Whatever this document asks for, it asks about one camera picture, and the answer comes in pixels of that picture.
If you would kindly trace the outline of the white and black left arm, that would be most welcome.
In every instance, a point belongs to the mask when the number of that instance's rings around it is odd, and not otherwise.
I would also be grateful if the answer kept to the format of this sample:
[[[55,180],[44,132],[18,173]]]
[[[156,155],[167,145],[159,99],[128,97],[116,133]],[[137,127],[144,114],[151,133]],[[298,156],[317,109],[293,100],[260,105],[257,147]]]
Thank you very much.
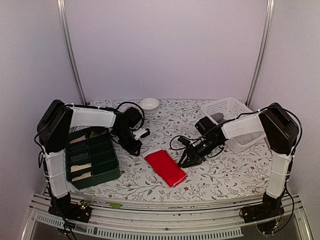
[[[72,203],[67,184],[79,189],[117,179],[119,161],[112,143],[138,156],[145,113],[136,103],[118,108],[66,104],[54,100],[37,125],[34,141],[40,146],[38,165],[43,168],[51,198],[49,213],[64,220],[88,223],[92,209],[86,200]]]

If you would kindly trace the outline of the khaki tan underwear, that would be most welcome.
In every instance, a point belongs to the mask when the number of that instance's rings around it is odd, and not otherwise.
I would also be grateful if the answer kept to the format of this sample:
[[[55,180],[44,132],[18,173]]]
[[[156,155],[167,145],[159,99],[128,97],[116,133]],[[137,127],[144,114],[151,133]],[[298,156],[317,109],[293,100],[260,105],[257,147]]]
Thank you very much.
[[[104,131],[102,131],[102,132],[95,132],[95,131],[92,131],[91,133],[90,133],[90,136],[89,136],[89,138],[91,139],[91,138],[95,138],[95,137],[98,137],[98,136],[101,136],[101,135],[103,135],[103,134],[105,134],[106,133],[106,131],[104,130]]]

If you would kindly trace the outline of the red garment with white print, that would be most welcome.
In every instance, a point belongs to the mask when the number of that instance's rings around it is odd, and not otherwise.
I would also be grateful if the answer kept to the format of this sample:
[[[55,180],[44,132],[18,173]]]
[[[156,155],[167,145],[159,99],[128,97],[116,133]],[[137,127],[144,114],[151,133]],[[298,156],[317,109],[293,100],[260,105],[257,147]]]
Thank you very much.
[[[145,152],[142,156],[170,188],[176,187],[187,179],[187,174],[166,150],[156,148]]]

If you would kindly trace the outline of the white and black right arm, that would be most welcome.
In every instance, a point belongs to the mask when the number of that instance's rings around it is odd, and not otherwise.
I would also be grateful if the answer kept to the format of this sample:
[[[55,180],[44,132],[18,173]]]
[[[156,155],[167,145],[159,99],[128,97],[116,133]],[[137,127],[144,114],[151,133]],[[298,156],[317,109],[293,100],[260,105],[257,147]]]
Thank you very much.
[[[288,193],[287,182],[302,138],[302,124],[295,114],[275,102],[261,110],[241,113],[221,123],[214,123],[206,116],[195,127],[201,135],[199,138],[191,140],[184,136],[178,137],[178,141],[184,146],[178,162],[181,168],[200,165],[208,154],[228,140],[247,134],[264,133],[272,155],[269,182],[262,203],[244,206],[239,215],[245,223],[251,223],[284,214],[282,198]]]

